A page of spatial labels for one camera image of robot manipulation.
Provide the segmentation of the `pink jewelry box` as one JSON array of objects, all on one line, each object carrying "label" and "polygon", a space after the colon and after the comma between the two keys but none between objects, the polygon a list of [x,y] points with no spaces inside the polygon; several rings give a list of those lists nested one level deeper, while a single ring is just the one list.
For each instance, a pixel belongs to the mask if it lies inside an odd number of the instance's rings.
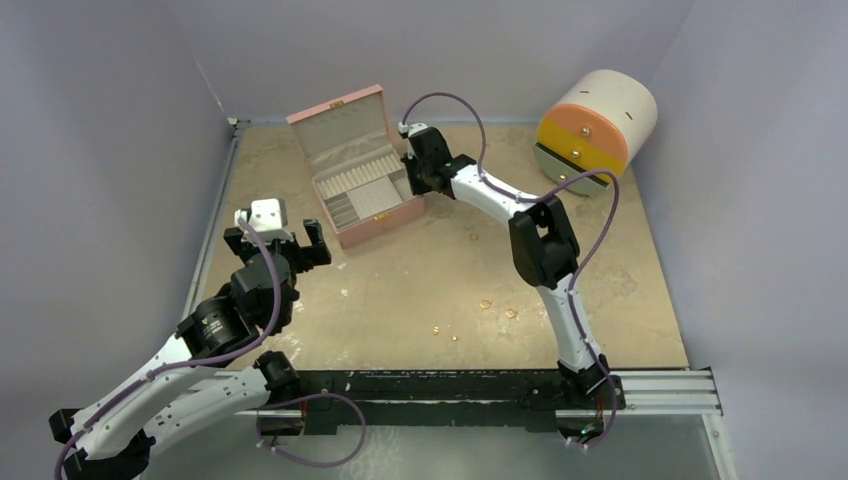
[{"label": "pink jewelry box", "polygon": [[286,117],[320,203],[347,249],[425,213],[388,128],[383,88],[372,85]]}]

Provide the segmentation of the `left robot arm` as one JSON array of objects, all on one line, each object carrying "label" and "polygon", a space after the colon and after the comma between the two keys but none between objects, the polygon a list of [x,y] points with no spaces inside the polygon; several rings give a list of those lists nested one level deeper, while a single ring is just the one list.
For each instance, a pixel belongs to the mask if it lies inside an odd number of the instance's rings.
[{"label": "left robot arm", "polygon": [[300,298],[298,275],[331,263],[321,224],[306,219],[303,227],[307,246],[282,221],[237,216],[224,239],[243,265],[229,281],[112,392],[50,416],[62,446],[54,478],[135,479],[155,454],[238,410],[295,402],[300,378],[282,352],[265,352],[232,378],[195,387],[280,333]]}]

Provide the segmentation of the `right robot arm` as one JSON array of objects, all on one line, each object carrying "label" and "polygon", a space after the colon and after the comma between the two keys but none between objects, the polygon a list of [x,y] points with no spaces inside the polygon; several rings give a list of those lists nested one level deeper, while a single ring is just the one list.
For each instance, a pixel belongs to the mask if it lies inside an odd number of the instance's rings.
[{"label": "right robot arm", "polygon": [[513,265],[536,289],[552,326],[564,399],[584,407],[614,380],[594,340],[577,285],[580,247],[561,200],[535,197],[489,175],[467,155],[453,155],[442,133],[424,123],[400,124],[403,156],[413,194],[440,193],[471,205],[503,224]]}]

